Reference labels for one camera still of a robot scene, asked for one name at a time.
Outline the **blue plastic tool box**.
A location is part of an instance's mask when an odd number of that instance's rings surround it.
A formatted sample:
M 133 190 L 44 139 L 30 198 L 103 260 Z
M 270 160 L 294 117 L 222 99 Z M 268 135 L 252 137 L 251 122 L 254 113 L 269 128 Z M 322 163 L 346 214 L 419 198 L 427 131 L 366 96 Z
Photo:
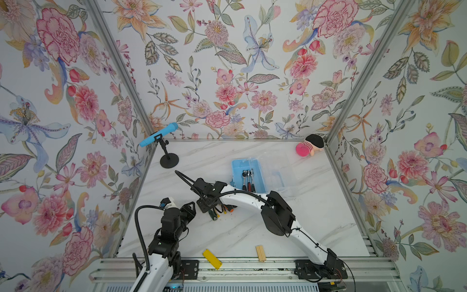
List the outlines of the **blue plastic tool box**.
M 254 170 L 256 193 L 278 192 L 291 196 L 298 191 L 298 182 L 287 155 L 278 152 L 261 152 L 247 158 L 238 158 L 231 162 L 231 186 L 242 189 L 243 170 Z

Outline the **black ratchet wrench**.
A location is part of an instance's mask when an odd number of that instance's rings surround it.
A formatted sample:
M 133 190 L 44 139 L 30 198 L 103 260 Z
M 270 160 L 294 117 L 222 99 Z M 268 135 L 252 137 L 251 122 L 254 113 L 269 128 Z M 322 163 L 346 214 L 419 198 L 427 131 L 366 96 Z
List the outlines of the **black ratchet wrench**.
M 243 170 L 242 177 L 243 177 L 242 189 L 244 191 L 247 191 L 248 190 L 248 171 L 247 170 Z

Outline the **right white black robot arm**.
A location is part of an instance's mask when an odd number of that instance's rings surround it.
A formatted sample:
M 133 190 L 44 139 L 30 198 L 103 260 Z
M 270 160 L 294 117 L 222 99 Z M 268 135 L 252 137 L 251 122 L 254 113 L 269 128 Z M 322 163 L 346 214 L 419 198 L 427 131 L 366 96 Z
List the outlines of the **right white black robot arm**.
M 306 281 L 316 283 L 322 279 L 343 280 L 353 277 L 351 269 L 334 251 L 304 230 L 292 208 L 278 192 L 254 193 L 220 181 L 212 184 L 202 178 L 193 180 L 178 170 L 175 174 L 199 197 L 197 204 L 203 213 L 222 205 L 259 212 L 265 228 L 271 234 L 289 238 L 305 253 L 308 260 L 300 264 L 298 270 Z

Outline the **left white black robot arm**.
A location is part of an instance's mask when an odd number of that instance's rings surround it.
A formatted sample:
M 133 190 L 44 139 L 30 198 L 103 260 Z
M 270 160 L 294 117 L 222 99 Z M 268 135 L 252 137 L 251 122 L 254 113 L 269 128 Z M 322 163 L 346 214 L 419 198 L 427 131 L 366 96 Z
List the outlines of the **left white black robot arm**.
M 142 209 L 163 211 L 161 227 L 156 231 L 152 242 L 146 245 L 139 222 L 139 212 Z M 182 260 L 178 251 L 180 237 L 188 232 L 188 224 L 196 216 L 194 202 L 181 208 L 164 204 L 161 206 L 143 205 L 135 210 L 134 219 L 137 236 L 144 252 L 144 263 L 138 262 L 134 256 L 139 274 L 131 287 L 133 292 L 162 292 L 172 280 L 196 280 L 198 278 L 198 260 Z

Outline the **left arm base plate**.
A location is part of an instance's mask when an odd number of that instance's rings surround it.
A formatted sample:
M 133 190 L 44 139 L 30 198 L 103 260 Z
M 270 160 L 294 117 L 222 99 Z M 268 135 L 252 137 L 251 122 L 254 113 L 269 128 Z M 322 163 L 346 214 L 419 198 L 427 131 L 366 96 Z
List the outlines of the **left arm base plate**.
M 199 260 L 181 260 L 173 265 L 171 280 L 197 280 Z

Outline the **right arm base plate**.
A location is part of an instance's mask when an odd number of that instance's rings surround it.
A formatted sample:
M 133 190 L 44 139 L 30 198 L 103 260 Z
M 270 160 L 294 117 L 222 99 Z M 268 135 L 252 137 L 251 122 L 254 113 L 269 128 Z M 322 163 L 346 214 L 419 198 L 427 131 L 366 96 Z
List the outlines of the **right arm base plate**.
M 332 260 L 330 263 L 318 265 L 310 260 L 295 260 L 294 274 L 299 279 L 318 281 L 318 280 L 341 280 L 348 279 L 347 269 L 341 260 Z

